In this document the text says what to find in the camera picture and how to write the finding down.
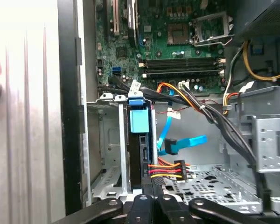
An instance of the cpu socket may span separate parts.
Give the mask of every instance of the cpu socket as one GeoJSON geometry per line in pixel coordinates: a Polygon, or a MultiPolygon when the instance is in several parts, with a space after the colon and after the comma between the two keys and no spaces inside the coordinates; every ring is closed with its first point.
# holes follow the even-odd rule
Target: cpu socket
{"type": "Polygon", "coordinates": [[[168,45],[174,44],[188,44],[189,43],[189,29],[188,24],[180,23],[180,24],[168,24],[167,32],[168,32],[168,45]]]}

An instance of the green circuit board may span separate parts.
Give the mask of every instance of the green circuit board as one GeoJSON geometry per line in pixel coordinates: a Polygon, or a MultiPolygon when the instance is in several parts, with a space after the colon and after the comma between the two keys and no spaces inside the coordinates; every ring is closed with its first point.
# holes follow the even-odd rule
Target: green circuit board
{"type": "MultiPolygon", "coordinates": [[[[120,67],[120,78],[128,85],[133,79],[137,79],[143,86],[156,89],[161,81],[177,84],[185,80],[190,81],[190,88],[194,92],[198,93],[194,85],[199,84],[203,86],[203,91],[199,93],[222,93],[219,75],[145,79],[138,67],[139,59],[174,60],[179,58],[181,53],[183,58],[224,57],[224,48],[221,45],[197,48],[189,43],[182,43],[186,39],[190,40],[189,23],[193,18],[224,11],[223,4],[218,4],[222,0],[209,0],[209,5],[215,5],[205,10],[201,9],[201,1],[138,0],[139,44],[132,47],[128,40],[126,0],[119,0],[119,35],[112,33],[113,0],[96,0],[97,59],[102,67],[98,71],[98,84],[108,85],[112,68],[120,67]]],[[[203,35],[218,35],[221,32],[220,21],[206,22],[203,25],[203,35]]]]}

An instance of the white label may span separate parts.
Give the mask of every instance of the white label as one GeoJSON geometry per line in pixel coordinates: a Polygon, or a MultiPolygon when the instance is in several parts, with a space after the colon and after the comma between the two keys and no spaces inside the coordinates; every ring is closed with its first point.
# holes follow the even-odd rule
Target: white label
{"type": "Polygon", "coordinates": [[[130,87],[130,92],[137,92],[139,91],[141,83],[137,82],[137,80],[133,80],[132,85],[130,87]]]}
{"type": "Polygon", "coordinates": [[[243,87],[240,89],[239,92],[242,92],[242,93],[246,92],[248,89],[252,88],[253,84],[254,84],[254,81],[248,82],[245,86],[243,86],[243,87]]]}
{"type": "Polygon", "coordinates": [[[167,116],[178,119],[178,120],[181,119],[181,113],[179,113],[177,111],[173,111],[173,109],[170,107],[168,107],[168,109],[167,109],[167,116]]]}

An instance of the blue sata port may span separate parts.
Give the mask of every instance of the blue sata port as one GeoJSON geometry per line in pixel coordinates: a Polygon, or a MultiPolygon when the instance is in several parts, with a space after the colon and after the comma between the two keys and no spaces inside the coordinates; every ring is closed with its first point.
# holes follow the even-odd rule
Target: blue sata port
{"type": "Polygon", "coordinates": [[[121,75],[121,67],[112,67],[112,74],[116,76],[121,75]]]}

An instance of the steel panel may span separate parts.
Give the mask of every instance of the steel panel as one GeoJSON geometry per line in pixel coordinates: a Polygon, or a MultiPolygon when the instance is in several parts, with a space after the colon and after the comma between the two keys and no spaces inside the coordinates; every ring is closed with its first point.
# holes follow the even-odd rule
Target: steel panel
{"type": "Polygon", "coordinates": [[[65,216],[57,1],[0,1],[0,224],[65,216]]]}

